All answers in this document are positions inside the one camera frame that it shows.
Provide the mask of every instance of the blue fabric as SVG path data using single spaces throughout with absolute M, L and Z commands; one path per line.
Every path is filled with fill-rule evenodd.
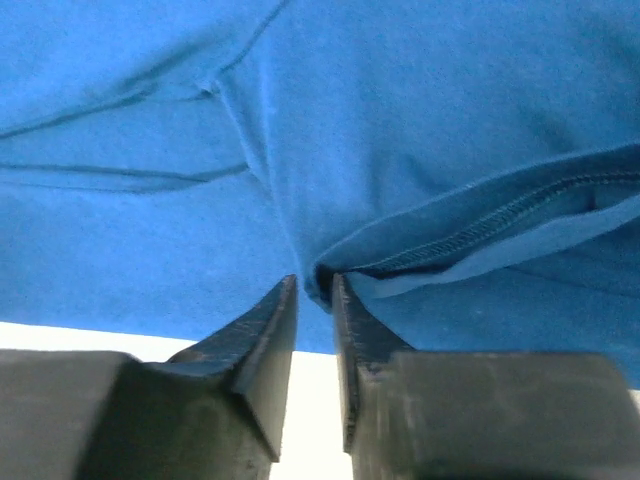
M 195 338 L 288 271 L 327 310 L 341 271 L 416 347 L 604 350 L 640 387 L 639 24 L 0 2 L 0 318 Z M 299 348 L 330 330 L 303 302 Z

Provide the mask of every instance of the blue t-shirt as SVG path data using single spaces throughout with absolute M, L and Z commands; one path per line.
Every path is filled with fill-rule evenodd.
M 0 319 L 197 337 L 289 271 L 328 310 L 349 272 L 418 348 L 605 351 L 640 387 L 639 24 L 635 0 L 4 2 Z

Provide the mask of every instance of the black plastic part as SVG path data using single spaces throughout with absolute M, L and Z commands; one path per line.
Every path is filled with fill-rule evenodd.
M 0 351 L 0 478 L 266 479 L 280 452 L 294 276 L 167 363 Z
M 640 417 L 606 357 L 411 351 L 341 276 L 333 308 L 355 480 L 640 478 Z
M 346 278 L 336 275 L 333 288 L 343 447 L 350 453 L 361 407 L 360 383 L 375 375 L 394 352 L 414 349 L 367 311 Z

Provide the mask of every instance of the stitched seam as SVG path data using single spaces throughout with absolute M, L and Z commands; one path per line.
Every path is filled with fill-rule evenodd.
M 463 251 L 468 248 L 472 248 L 479 242 L 491 238 L 503 231 L 505 228 L 509 228 L 515 225 L 519 220 L 527 217 L 530 213 L 537 210 L 542 205 L 554 200 L 558 196 L 578 187 L 603 185 L 603 184 L 619 184 L 619 183 L 631 183 L 637 184 L 640 182 L 640 173 L 632 172 L 611 172 L 604 174 L 594 175 L 577 175 L 569 178 L 564 178 L 559 181 L 553 182 L 550 185 L 539 188 L 532 192 L 527 193 L 514 201 L 509 202 L 506 205 L 494 210 L 493 212 L 485 215 L 483 218 L 473 222 L 468 227 L 459 230 L 458 232 L 449 235 L 448 237 L 427 244 L 422 244 L 417 247 L 413 247 L 403 252 L 388 256 L 383 260 L 372 262 L 366 265 L 361 265 L 351 269 L 351 271 L 362 272 L 365 274 L 382 274 L 389 270 L 417 268 L 425 263 L 431 263 L 438 258 Z M 528 199 L 535 199 L 537 195 L 543 195 L 543 198 L 534 202 L 528 208 L 521 212 L 517 212 L 517 206 L 526 202 Z M 509 212 L 515 210 L 515 215 L 510 221 L 496 222 L 492 229 L 482 234 L 482 224 L 495 222 L 495 217 L 500 217 L 503 212 Z

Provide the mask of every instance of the white surface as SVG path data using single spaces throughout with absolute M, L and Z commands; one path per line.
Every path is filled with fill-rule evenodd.
M 143 361 L 165 361 L 193 343 L 0 322 L 0 349 L 116 350 Z M 271 480 L 352 480 L 351 460 L 342 452 L 336 369 L 333 355 L 294 353 L 282 456 L 271 468 Z M 633 393 L 640 406 L 640 391 Z

